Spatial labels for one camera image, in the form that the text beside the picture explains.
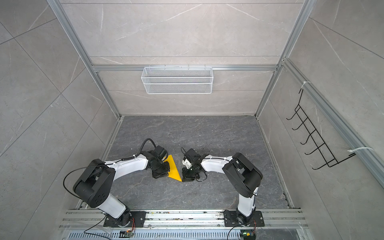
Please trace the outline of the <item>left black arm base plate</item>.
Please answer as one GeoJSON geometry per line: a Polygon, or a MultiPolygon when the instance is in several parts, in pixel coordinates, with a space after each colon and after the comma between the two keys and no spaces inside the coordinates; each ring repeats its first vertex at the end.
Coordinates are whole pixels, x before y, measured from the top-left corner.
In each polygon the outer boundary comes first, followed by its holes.
{"type": "Polygon", "coordinates": [[[111,228],[142,228],[145,223],[147,212],[145,211],[130,211],[130,213],[123,213],[118,219],[114,219],[112,216],[107,215],[104,222],[104,227],[111,228]]]}

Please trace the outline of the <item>yellow square paper sheet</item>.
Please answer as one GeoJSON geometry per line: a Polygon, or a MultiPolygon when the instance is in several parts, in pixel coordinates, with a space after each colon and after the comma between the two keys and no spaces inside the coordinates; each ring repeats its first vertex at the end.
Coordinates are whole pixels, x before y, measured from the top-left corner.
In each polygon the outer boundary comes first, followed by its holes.
{"type": "Polygon", "coordinates": [[[182,179],[180,177],[179,171],[177,169],[177,166],[175,164],[175,161],[172,155],[168,155],[167,158],[165,159],[165,162],[168,162],[170,165],[170,171],[168,172],[168,177],[174,180],[177,180],[179,182],[182,182],[182,179]]]}

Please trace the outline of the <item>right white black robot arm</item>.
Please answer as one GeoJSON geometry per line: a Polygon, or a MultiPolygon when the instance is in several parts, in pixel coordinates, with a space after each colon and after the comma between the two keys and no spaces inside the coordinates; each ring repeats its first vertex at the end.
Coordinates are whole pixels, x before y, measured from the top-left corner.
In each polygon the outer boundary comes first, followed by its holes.
{"type": "Polygon", "coordinates": [[[239,193],[235,222],[247,226],[255,219],[255,198],[263,179],[261,171],[243,154],[235,153],[229,157],[199,155],[194,149],[184,153],[182,161],[183,182],[202,182],[201,174],[208,177],[208,172],[225,174],[232,186],[239,193]]]}

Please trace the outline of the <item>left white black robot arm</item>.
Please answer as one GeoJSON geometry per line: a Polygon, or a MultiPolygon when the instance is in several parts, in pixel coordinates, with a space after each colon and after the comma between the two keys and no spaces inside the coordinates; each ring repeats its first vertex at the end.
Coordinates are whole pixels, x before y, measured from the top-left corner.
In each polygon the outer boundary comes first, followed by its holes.
{"type": "Polygon", "coordinates": [[[151,170],[155,179],[167,177],[170,164],[165,161],[168,152],[161,146],[142,151],[132,157],[103,162],[91,161],[73,186],[74,193],[90,207],[102,210],[120,227],[129,224],[129,207],[111,194],[113,182],[125,175],[142,170],[151,170]]]}

